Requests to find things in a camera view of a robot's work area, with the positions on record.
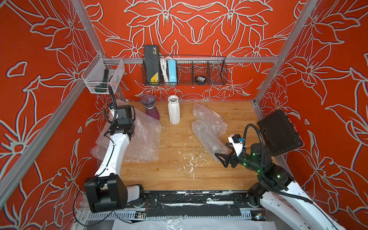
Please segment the bubble bundle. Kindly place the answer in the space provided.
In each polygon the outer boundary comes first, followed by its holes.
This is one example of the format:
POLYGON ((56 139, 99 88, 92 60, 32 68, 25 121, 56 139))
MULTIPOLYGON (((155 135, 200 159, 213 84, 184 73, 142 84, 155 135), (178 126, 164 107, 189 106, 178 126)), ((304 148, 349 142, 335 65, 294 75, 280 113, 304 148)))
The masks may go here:
POLYGON ((193 115, 197 120, 204 122, 215 136, 220 137, 226 133, 228 125, 215 111, 196 103, 194 104, 193 115))

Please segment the white ribbed ceramic vase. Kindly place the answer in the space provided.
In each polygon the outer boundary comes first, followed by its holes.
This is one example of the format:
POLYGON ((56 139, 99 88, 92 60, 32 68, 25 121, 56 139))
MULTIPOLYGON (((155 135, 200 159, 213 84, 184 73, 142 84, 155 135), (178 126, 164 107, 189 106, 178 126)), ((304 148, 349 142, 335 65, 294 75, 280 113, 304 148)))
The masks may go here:
POLYGON ((169 96, 168 98, 168 112, 170 123, 177 125, 180 123, 180 104, 179 98, 176 95, 169 96))

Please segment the bubble roll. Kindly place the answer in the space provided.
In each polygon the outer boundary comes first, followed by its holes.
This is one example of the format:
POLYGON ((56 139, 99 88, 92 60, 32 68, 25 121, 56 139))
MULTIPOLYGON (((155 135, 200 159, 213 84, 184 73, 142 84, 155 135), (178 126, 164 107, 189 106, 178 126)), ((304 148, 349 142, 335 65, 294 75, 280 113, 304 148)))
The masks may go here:
MULTIPOLYGON (((110 113, 112 114, 113 121, 117 107, 126 104, 125 102, 118 104, 116 101, 113 101, 110 106, 110 113)), ((115 169, 119 169, 122 161, 126 159, 129 162, 139 163, 156 161, 158 159, 162 126, 158 120, 145 113, 136 109, 135 112, 135 135, 133 137, 129 137, 127 134, 122 133, 110 135, 110 142, 103 164, 106 163, 109 167, 112 166, 115 169)))
POLYGON ((201 120, 192 123, 192 130, 203 148, 215 159, 216 153, 228 154, 229 149, 214 135, 207 124, 201 120))

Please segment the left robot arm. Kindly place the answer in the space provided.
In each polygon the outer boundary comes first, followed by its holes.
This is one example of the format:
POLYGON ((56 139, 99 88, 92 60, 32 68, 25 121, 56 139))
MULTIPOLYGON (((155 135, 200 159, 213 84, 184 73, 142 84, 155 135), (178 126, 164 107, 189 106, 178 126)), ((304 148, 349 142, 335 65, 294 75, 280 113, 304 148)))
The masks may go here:
POLYGON ((109 146, 94 177, 86 179, 84 185, 92 213, 125 209, 129 203, 140 207, 146 202, 142 185, 126 186, 120 178, 125 152, 135 134, 135 108, 129 104, 118 106, 112 87, 108 90, 113 120, 103 136, 109 139, 109 146))

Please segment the purple glass vase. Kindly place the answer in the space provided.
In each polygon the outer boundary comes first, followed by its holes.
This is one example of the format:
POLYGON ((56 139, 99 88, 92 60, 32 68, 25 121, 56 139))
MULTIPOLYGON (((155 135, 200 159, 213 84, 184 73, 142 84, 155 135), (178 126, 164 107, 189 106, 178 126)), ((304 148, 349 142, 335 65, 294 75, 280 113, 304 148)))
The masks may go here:
POLYGON ((146 115, 151 116, 156 120, 160 120, 160 114, 156 108, 156 97, 153 95, 145 95, 141 99, 141 103, 145 106, 146 115))

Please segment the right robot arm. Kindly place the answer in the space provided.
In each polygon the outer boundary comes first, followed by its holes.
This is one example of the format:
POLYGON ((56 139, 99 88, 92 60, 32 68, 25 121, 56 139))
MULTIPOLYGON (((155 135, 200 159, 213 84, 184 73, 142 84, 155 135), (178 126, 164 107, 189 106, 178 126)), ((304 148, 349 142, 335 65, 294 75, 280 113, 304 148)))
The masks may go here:
POLYGON ((249 206, 271 211, 294 230, 344 229, 311 200, 286 169, 273 163, 257 126, 248 124, 243 135, 229 136, 226 146, 229 154, 215 154, 224 167, 241 165, 257 173, 258 181, 245 199, 249 206))

